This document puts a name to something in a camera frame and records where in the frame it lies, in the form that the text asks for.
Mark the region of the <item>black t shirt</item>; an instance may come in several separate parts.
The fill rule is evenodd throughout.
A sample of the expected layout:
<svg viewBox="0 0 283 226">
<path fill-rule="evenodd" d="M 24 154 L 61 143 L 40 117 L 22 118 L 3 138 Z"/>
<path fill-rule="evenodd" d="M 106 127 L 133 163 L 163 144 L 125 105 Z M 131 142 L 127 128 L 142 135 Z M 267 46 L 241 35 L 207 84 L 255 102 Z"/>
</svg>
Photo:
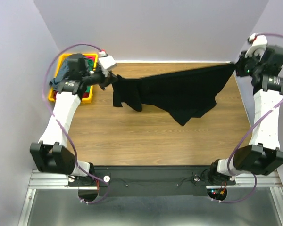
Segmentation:
<svg viewBox="0 0 283 226">
<path fill-rule="evenodd" d="M 216 105 L 235 64 L 207 66 L 163 73 L 138 79 L 118 76 L 113 83 L 113 106 L 125 103 L 137 112 L 143 105 L 153 105 L 184 126 L 191 118 L 200 118 Z"/>
</svg>

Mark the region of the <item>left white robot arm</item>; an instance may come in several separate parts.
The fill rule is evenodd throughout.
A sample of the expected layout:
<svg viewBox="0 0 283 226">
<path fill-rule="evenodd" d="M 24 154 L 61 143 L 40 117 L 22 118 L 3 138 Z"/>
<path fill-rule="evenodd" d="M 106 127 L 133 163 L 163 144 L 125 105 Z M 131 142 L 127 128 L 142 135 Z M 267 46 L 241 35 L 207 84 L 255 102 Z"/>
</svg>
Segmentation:
<svg viewBox="0 0 283 226">
<path fill-rule="evenodd" d="M 89 186 L 96 179 L 94 166 L 92 163 L 79 161 L 77 153 L 71 153 L 67 149 L 70 141 L 68 132 L 86 90 L 93 85 L 105 89 L 117 81 L 112 73 L 116 61 L 105 51 L 97 54 L 93 65 L 90 65 L 90 59 L 83 54 L 69 54 L 64 58 L 54 78 L 58 84 L 55 87 L 56 100 L 50 120 L 39 141 L 31 143 L 30 153 L 40 172 L 76 176 L 84 185 Z"/>
</svg>

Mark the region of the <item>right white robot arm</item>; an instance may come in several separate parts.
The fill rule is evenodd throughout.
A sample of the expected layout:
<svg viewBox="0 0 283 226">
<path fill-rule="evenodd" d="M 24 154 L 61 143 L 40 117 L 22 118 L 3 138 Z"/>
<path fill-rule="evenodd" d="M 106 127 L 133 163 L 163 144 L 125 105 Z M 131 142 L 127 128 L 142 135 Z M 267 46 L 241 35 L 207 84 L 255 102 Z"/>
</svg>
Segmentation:
<svg viewBox="0 0 283 226">
<path fill-rule="evenodd" d="M 267 45 L 241 52 L 236 75 L 251 77 L 255 103 L 254 124 L 247 146 L 237 145 L 227 159 L 216 160 L 208 171 L 212 184 L 248 173 L 267 176 L 283 164 L 278 138 L 279 103 L 283 101 L 283 47 Z"/>
</svg>

